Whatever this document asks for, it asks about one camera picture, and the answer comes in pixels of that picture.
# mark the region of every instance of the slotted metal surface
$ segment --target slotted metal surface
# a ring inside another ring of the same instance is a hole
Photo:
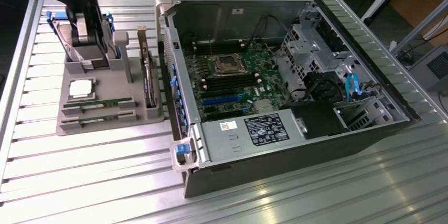
[[[157,54],[153,0],[98,2],[116,29],[129,32],[129,57],[141,25]],[[64,9],[54,0],[30,0],[0,103],[0,222],[448,223],[448,127],[438,108],[345,3],[324,2],[422,121],[350,157],[184,199],[168,120],[54,135],[64,52],[44,13]]]

